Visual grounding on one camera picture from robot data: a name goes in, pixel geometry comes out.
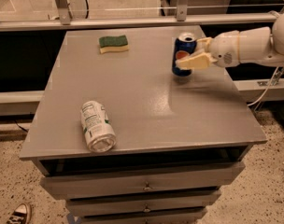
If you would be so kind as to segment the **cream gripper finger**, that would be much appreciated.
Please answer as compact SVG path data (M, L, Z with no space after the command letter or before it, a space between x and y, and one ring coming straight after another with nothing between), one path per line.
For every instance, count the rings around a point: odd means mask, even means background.
M204 51L204 52L210 52L210 44L212 42L213 38L212 37L205 37L205 38L200 38L196 40L196 47L195 51Z
M189 56L176 60L176 67L180 70L205 69L216 61L210 52L200 49Z

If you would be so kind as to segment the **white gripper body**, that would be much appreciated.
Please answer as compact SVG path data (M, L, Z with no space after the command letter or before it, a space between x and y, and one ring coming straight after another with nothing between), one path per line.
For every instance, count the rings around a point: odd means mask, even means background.
M217 35L209 45L209 52L213 57L213 64L219 67L236 67L238 58L239 32L232 31Z

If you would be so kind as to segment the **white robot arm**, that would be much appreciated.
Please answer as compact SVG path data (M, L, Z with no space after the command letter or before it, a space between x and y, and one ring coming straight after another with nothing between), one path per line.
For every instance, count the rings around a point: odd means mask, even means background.
M277 14L271 28L231 31L196 40L195 51L176 60L180 70L202 69L211 64L236 67L256 63L268 67L284 67L284 13Z

